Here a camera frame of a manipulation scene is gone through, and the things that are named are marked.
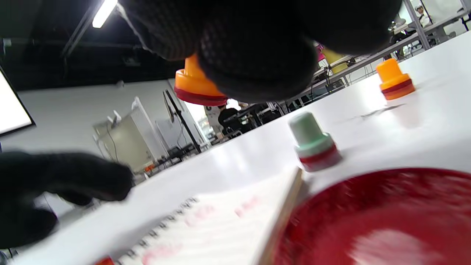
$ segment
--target gloved hand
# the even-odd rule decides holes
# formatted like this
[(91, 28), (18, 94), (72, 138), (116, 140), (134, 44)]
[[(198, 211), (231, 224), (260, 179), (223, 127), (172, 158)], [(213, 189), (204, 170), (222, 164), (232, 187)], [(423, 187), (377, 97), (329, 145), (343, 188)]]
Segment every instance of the gloved hand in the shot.
[(90, 154), (1, 153), (0, 249), (36, 242), (52, 231), (57, 217), (33, 204), (43, 192), (81, 206), (92, 198), (123, 200), (132, 176), (128, 167)]
[(293, 97), (317, 70), (313, 41), (375, 52), (401, 0), (118, 0), (144, 48), (168, 60), (197, 53), (206, 77), (242, 102)]

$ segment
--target ceiling light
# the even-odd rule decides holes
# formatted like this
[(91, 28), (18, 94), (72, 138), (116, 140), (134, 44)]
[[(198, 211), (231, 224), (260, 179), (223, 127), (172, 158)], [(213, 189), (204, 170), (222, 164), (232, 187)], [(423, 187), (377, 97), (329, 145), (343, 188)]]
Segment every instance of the ceiling light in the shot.
[(105, 0), (101, 5), (100, 9), (98, 10), (95, 18), (93, 19), (92, 26), (94, 28), (101, 28), (103, 23), (105, 23), (106, 19), (110, 16), (111, 12), (113, 11), (114, 7), (118, 0)]

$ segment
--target spiral notebook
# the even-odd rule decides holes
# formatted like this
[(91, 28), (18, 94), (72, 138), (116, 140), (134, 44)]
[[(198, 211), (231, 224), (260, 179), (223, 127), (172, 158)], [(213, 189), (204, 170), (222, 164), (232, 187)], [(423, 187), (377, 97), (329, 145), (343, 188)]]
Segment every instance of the spiral notebook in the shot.
[(298, 168), (186, 200), (117, 265), (265, 265), (302, 185)]

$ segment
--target yellow object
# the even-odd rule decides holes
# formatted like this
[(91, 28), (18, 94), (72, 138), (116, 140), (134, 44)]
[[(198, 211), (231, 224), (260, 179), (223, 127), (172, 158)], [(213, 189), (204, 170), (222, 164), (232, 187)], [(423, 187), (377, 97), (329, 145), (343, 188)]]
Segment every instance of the yellow object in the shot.
[[(343, 55), (341, 54), (338, 54), (332, 50), (329, 50), (328, 48), (323, 48), (322, 49), (322, 54), (324, 54), (325, 56), (325, 59), (327, 61), (327, 63), (331, 64), (335, 61), (338, 61), (339, 59), (341, 59), (343, 57)], [(332, 68), (332, 73), (336, 74), (344, 69), (347, 69), (347, 63), (343, 63), (343, 64), (339, 64), (337, 65), (336, 67)]]

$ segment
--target screen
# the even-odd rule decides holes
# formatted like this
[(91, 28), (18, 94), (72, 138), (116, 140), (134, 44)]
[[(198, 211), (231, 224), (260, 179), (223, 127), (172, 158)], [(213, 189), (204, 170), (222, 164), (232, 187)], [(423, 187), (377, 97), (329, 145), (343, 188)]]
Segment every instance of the screen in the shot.
[(28, 112), (0, 68), (0, 136), (33, 125)]

